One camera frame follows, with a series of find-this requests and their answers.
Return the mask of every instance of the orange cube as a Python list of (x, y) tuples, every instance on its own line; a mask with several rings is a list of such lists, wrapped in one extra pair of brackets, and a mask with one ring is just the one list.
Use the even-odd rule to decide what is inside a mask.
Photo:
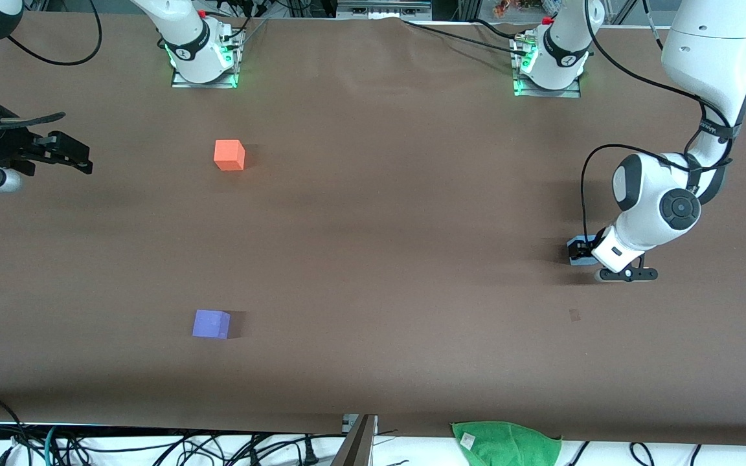
[(238, 139), (218, 139), (215, 141), (215, 163), (225, 172), (243, 170), (246, 151)]

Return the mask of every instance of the table surface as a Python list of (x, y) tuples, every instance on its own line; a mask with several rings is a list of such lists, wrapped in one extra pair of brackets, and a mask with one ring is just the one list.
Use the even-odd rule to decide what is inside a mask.
[[(27, 14), (15, 36), (75, 59), (93, 19)], [(657, 282), (601, 284), (563, 257), (584, 157), (681, 150), (694, 103), (601, 56), (579, 100), (515, 97), (506, 54), (397, 20), (269, 21), (239, 88), (171, 89), (148, 18), (103, 23), (80, 66), (0, 41), (0, 103), (65, 110), (36, 131), (95, 163), (0, 195), (0, 397), (23, 418), (746, 443), (746, 122), (722, 194), (648, 254)], [(665, 80), (646, 30), (600, 39)], [(243, 141), (244, 172), (216, 168), (216, 139)], [(626, 155), (590, 166), (590, 230)], [(238, 337), (192, 337), (196, 309)]]

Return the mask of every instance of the teal cable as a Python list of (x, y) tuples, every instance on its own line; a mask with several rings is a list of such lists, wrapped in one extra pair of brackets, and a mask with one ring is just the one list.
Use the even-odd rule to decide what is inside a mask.
[(54, 430), (56, 430), (56, 425), (51, 427), (45, 436), (45, 466), (51, 466), (51, 439), (54, 437)]

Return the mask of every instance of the green cloth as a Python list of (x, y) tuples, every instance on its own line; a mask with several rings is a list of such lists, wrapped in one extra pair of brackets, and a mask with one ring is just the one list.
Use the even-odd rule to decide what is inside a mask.
[(471, 466), (554, 466), (562, 440), (510, 422), (462, 422), (453, 436)]

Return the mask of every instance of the blue cube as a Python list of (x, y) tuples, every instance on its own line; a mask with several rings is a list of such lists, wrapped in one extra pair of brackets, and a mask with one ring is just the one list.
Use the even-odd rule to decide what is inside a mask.
[(229, 313), (223, 311), (198, 309), (192, 336), (225, 340), (229, 336), (229, 318)]

